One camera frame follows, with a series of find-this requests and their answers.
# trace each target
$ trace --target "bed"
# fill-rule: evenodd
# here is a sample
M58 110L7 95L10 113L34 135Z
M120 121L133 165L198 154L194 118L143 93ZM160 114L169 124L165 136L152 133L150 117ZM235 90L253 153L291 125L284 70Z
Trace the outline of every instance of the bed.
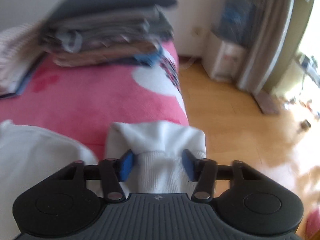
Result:
M75 139L102 159L113 122L188 125L172 42L153 67L62 68L47 56L21 96L0 100L0 122L34 125Z

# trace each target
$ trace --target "pink object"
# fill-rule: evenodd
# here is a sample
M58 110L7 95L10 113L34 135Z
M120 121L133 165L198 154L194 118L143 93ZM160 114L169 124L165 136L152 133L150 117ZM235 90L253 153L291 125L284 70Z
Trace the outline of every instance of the pink object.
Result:
M307 218L306 236L310 239L320 230L320 207L311 212Z
M163 46L178 62L173 43ZM112 122L188 125L181 95L161 71L123 65L69 69L49 56L21 96L0 100L0 122L47 128L80 141L102 159Z

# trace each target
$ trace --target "wooden floor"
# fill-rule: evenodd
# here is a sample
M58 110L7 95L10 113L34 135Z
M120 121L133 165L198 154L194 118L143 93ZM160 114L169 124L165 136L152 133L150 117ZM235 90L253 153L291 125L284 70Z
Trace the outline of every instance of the wooden floor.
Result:
M250 95L211 81L200 64L181 69L180 84L190 125L206 134L208 158L225 165L241 160L271 177L302 199L306 217L320 196L319 125L297 132L308 113L265 116ZM227 188L219 182L216 196ZM297 231L302 237L304 228L305 218Z

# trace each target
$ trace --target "curtain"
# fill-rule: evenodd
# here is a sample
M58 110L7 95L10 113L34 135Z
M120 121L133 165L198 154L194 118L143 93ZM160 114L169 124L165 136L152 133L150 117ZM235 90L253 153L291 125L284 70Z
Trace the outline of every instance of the curtain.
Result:
M236 80L240 90L257 95L271 74L288 30L294 0L253 0L257 5L254 35Z

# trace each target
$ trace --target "small object on floor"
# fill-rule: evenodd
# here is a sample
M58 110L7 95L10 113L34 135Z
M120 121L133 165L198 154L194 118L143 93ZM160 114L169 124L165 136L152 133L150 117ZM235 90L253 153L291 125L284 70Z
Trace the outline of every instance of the small object on floor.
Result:
M253 98L263 114L280 114L278 106L265 91L261 90L257 95L253 95Z
M298 130L298 133L301 133L303 131L307 132L310 128L311 128L311 123L307 119L305 119L300 123L300 129Z
M316 236L316 233L320 230L320 207L313 210L308 218L306 225L306 238L311 239Z

